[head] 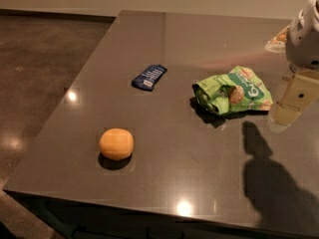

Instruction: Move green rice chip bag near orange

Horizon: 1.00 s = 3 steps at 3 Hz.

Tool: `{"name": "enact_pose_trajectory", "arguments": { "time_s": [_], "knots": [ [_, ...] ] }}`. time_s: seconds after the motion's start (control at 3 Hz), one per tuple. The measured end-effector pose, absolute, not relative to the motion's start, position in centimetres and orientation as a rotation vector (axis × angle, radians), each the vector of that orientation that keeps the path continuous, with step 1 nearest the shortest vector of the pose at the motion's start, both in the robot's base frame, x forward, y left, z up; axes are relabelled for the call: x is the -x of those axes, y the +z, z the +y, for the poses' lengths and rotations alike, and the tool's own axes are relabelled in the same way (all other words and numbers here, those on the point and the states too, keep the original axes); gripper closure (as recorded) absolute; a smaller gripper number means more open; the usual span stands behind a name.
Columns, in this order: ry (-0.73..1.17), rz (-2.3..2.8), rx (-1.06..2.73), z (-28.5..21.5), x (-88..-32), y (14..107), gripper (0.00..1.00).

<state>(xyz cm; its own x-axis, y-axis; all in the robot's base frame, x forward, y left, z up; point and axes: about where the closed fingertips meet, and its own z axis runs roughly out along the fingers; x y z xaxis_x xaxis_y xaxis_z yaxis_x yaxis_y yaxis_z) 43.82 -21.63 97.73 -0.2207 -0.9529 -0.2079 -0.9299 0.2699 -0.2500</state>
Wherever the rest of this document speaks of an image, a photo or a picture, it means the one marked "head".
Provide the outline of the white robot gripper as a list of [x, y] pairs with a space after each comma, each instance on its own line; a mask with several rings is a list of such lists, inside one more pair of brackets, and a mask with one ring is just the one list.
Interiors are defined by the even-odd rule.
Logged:
[[[287, 60], [298, 67], [319, 69], [319, 0], [308, 0], [291, 21], [286, 37]], [[281, 76], [275, 96], [272, 120], [290, 126], [319, 98], [319, 73], [296, 72], [289, 67]]]

